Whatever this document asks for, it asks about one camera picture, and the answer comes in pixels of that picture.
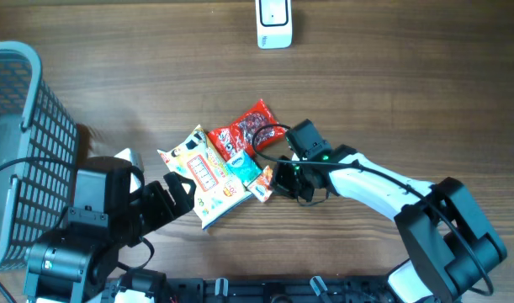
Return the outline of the orange tissue pack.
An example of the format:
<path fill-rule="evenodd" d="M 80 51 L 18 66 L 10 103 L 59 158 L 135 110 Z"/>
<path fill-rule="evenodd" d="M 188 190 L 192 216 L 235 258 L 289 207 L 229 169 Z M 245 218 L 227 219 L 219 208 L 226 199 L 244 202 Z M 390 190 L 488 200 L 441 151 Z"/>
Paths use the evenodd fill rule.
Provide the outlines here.
<path fill-rule="evenodd" d="M 262 203 L 265 203 L 272 195 L 271 181 L 273 170 L 266 166 L 260 174 L 249 183 L 247 189 Z"/>

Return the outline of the red candy bag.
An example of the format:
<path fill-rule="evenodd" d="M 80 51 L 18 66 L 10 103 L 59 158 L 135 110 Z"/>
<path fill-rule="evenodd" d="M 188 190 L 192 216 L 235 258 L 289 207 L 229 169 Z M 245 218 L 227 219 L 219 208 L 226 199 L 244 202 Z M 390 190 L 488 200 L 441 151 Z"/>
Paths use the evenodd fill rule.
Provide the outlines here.
<path fill-rule="evenodd" d="M 258 150 L 284 137 L 285 129 L 276 126 L 277 123 L 278 121 L 269 107 L 260 99 L 234 122 L 225 127 L 209 131 L 208 137 L 217 152 L 226 161 L 229 161 L 240 151 L 245 151 L 250 157 L 254 157 L 252 138 L 260 128 L 267 126 L 257 134 L 255 139 Z"/>

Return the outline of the teal tissue pack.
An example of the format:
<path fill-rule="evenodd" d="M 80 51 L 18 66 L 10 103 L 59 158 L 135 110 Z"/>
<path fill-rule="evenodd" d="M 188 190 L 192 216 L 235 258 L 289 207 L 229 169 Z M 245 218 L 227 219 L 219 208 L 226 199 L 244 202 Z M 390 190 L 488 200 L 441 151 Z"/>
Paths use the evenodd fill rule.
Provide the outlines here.
<path fill-rule="evenodd" d="M 227 162 L 227 167 L 248 186 L 262 173 L 262 169 L 253 161 L 245 150 L 237 152 Z"/>

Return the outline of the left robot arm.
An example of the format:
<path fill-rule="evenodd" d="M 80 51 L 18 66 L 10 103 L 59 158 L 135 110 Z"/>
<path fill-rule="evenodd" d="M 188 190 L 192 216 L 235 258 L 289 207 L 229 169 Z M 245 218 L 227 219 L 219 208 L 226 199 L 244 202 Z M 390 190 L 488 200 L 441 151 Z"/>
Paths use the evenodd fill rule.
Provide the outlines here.
<path fill-rule="evenodd" d="M 195 182 L 176 173 L 165 183 L 130 189 L 143 172 L 117 157 L 91 157 L 77 171 L 72 205 L 26 254 L 24 294 L 35 302 L 86 302 L 103 291 L 121 267 L 123 247 L 150 245 L 146 235 L 194 208 Z"/>

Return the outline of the white yellow wet wipes pack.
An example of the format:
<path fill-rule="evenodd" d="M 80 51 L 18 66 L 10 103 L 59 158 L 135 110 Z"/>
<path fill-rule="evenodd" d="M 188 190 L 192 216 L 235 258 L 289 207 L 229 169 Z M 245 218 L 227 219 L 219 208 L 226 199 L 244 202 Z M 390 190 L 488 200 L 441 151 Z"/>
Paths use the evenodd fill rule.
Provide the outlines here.
<path fill-rule="evenodd" d="M 196 184 L 193 210 L 204 230 L 252 197 L 200 125 L 172 150 L 157 152 L 171 172 Z"/>

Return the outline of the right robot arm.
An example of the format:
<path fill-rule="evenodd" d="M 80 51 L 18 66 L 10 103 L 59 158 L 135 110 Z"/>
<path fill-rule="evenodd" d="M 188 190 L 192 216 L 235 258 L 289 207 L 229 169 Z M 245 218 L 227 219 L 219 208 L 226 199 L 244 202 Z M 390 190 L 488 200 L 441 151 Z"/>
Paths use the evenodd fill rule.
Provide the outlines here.
<path fill-rule="evenodd" d="M 458 302 L 468 291 L 493 295 L 489 273 L 506 259 L 506 246 L 462 182 L 415 180 L 350 146 L 333 148 L 310 120 L 284 131 L 294 155 L 275 159 L 272 186 L 279 194 L 313 206 L 314 192 L 323 189 L 395 223 L 409 256 L 384 282 L 396 300 Z"/>

